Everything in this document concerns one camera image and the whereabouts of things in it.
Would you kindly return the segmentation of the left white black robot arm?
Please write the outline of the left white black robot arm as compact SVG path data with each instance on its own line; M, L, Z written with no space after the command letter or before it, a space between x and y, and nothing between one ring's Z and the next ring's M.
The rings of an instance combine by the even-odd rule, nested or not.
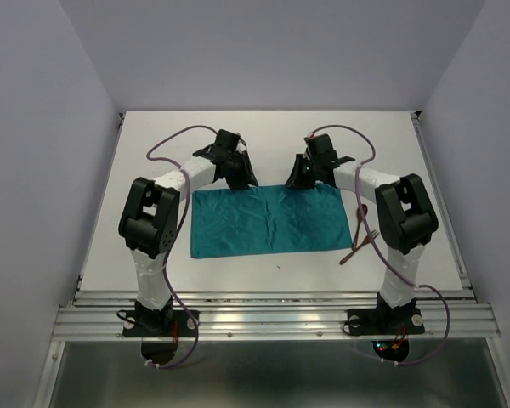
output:
M118 232L133 257L138 293L135 307L144 311L143 325L152 334L166 333L172 324L173 292L164 277L167 258L186 219L192 193L223 179L231 190L258 185L243 139L214 142L181 164L152 157L175 169L156 178L136 178L130 187Z

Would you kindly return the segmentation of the teal cloth napkin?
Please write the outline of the teal cloth napkin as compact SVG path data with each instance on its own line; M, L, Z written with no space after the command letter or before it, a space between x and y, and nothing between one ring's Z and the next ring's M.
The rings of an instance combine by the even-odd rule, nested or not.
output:
M192 196L194 259L333 251L352 243L341 193L326 184L198 190Z

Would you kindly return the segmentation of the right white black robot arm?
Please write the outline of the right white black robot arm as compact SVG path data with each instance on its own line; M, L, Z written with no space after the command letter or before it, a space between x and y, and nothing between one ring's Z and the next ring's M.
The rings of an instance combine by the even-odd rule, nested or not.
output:
M422 178L415 174L396 176L362 167L353 158L316 161L297 154L286 187L310 190L317 183L354 192L359 201L371 201L377 210L378 228L387 254L375 252L385 266L379 300L374 311L377 327L392 332L405 321L402 307L414 298L416 277L424 247L439 227L439 220Z

